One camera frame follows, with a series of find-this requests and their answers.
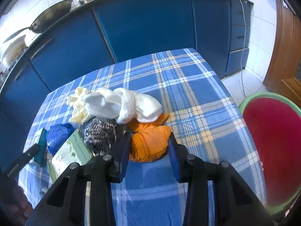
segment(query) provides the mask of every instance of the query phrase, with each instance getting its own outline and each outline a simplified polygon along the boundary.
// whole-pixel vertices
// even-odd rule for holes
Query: round stool
[[[239,109],[263,163],[267,210],[278,213],[301,189],[301,110],[271,92],[249,96]]]

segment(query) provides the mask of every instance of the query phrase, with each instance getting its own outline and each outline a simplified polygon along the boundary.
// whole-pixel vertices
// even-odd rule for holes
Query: soap box
[[[35,155],[30,162],[28,163],[31,166],[43,166],[43,161],[45,160],[45,150],[47,147],[46,141],[47,130],[45,128],[41,128],[40,130],[36,131],[33,137],[32,144],[38,144],[41,148],[40,152]]]
[[[71,163],[77,162],[80,165],[85,165],[91,158],[93,158],[92,153],[85,146],[79,134],[79,130],[76,129],[54,155],[51,164],[48,164],[48,171],[52,182],[55,182],[54,180],[56,180]]]

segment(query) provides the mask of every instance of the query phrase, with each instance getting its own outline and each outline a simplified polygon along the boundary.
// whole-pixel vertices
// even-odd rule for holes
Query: blue tablecloth
[[[170,114],[166,125],[178,143],[186,145],[190,153],[204,161],[229,161],[265,202],[260,160],[246,124],[222,82],[194,49],[127,60],[58,88],[42,104],[24,150],[32,145],[33,135],[40,128],[48,130],[53,124],[68,122],[72,108],[65,104],[65,99],[78,86],[91,90],[124,87],[155,97],[162,104],[163,112]],[[41,188],[51,186],[51,180],[45,167],[27,165],[20,172],[19,184],[35,207],[42,198]],[[154,163],[129,162],[123,182],[112,184],[117,225],[181,225],[186,192],[187,184],[178,184],[173,177],[168,156]],[[209,203],[212,225],[212,186]]]

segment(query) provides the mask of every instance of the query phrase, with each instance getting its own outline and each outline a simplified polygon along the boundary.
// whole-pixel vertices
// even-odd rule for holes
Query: frying pan
[[[63,0],[42,12],[31,24],[31,26],[18,30],[9,36],[3,43],[13,39],[22,31],[30,29],[34,33],[42,33],[49,28],[55,21],[66,15],[71,10],[71,3],[73,0]]]

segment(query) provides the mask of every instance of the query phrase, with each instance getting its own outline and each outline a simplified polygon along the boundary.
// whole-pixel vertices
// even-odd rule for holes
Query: white power cord
[[[241,7],[243,9],[243,3],[241,0],[240,1],[240,4],[241,4]],[[243,52],[244,52],[244,47],[245,47],[245,44],[246,44],[246,16],[245,16],[245,13],[244,13],[244,9],[243,9],[243,21],[244,21],[244,24],[245,24],[245,36],[244,36],[244,39],[243,39]],[[241,84],[243,86],[243,53],[241,55],[241,59],[240,59],[240,76],[241,76]]]

